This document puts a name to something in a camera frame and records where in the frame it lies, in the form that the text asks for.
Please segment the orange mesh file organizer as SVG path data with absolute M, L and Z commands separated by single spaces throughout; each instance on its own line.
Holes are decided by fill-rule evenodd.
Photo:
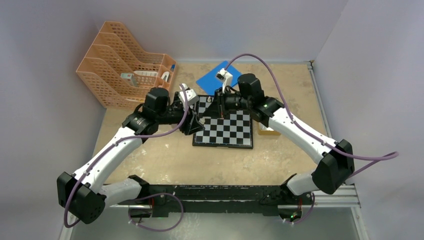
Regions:
M 133 109 L 151 88 L 171 90 L 177 62 L 144 50 L 127 27 L 105 21 L 76 73 L 104 108 Z

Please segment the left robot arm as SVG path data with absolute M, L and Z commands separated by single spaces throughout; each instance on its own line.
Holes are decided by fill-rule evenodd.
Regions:
M 149 191 L 136 177 L 107 186 L 104 183 L 123 160 L 148 139 L 164 137 L 177 130 L 184 135 L 203 130 L 195 112 L 199 96 L 185 84 L 179 87 L 173 98 L 165 88 L 152 88 L 100 152 L 74 173 L 64 171 L 58 176 L 58 202 L 64 208 L 66 228 L 79 222 L 90 224 L 106 207 L 126 200 L 131 199 L 138 205 L 148 201 Z

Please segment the black mounting rail base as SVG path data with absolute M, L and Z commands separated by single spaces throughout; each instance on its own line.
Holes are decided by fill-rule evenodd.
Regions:
M 266 217 L 301 216 L 312 203 L 311 193 L 291 195 L 283 185 L 164 185 L 144 184 L 136 199 L 121 205 L 152 206 L 153 217 L 170 213 L 261 214 Z

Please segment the black and white chessboard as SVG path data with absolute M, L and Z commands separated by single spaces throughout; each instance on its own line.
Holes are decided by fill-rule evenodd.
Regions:
M 247 111 L 238 110 L 224 118 L 204 118 L 204 130 L 193 135 L 194 147 L 252 149 L 253 120 Z

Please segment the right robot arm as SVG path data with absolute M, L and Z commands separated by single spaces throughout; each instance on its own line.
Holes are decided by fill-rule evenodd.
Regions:
M 284 182 L 280 191 L 284 202 L 292 204 L 300 195 L 312 191 L 331 195 L 353 174 L 355 165 L 350 156 L 353 153 L 350 142 L 345 139 L 337 142 L 321 135 L 289 114 L 282 102 L 264 94 L 254 74 L 242 74 L 237 82 L 238 91 L 230 92 L 229 86 L 215 90 L 202 117 L 223 118 L 239 110 L 247 111 L 256 122 L 286 136 L 317 164 L 313 172 L 294 174 Z

